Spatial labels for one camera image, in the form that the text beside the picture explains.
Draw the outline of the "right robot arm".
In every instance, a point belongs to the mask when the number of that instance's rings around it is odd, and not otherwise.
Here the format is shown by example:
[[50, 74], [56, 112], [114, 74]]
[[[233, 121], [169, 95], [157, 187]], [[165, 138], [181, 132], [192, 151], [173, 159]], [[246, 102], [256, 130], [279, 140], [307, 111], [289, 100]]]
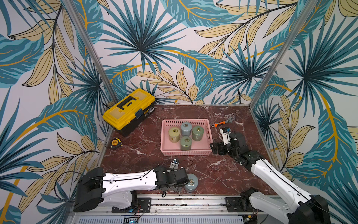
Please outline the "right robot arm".
[[312, 195], [281, 174], [258, 151], [249, 149], [241, 133], [222, 128], [222, 143], [211, 143], [213, 154], [229, 155], [235, 162], [263, 180], [283, 202], [272, 199], [256, 189], [241, 194], [247, 205], [274, 217], [284, 224], [331, 223], [327, 201]]

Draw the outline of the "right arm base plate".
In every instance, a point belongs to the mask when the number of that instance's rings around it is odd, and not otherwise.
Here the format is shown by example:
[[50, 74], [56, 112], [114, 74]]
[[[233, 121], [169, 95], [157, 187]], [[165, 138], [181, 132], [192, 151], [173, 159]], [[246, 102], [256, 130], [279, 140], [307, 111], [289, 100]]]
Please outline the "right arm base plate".
[[228, 212], [259, 213], [261, 210], [254, 209], [249, 200], [241, 197], [226, 197], [224, 206]]

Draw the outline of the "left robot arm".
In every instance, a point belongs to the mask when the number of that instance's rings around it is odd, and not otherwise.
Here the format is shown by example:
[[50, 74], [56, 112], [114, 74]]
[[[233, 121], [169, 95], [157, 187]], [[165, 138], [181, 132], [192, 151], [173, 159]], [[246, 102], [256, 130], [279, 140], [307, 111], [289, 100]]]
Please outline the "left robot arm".
[[102, 167], [95, 168], [78, 180], [73, 211], [87, 212], [99, 206], [128, 209], [137, 205], [138, 190], [177, 191], [188, 182], [184, 168], [174, 170], [156, 166], [129, 174], [105, 173]]

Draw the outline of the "pink plastic basket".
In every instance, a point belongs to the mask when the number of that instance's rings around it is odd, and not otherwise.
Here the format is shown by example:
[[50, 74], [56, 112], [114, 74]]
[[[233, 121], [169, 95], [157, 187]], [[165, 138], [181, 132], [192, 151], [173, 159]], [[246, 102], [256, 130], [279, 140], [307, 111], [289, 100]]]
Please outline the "pink plastic basket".
[[[192, 130], [195, 126], [201, 126], [204, 129], [202, 140], [193, 141], [190, 150], [181, 150], [180, 141], [173, 143], [169, 137], [170, 128], [180, 129], [184, 122], [189, 122], [193, 126]], [[164, 156], [209, 155], [212, 152], [211, 143], [213, 143], [213, 138], [208, 119], [165, 119], [162, 121], [160, 151]]]

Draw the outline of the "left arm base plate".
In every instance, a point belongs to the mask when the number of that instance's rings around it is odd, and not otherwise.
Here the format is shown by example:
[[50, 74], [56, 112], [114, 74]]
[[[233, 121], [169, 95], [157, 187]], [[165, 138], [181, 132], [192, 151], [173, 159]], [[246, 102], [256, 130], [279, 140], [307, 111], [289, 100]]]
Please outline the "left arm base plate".
[[150, 197], [140, 197], [137, 198], [130, 207], [125, 209], [119, 209], [117, 207], [112, 208], [112, 213], [120, 214], [120, 213], [150, 213], [151, 211], [151, 202], [152, 199]]

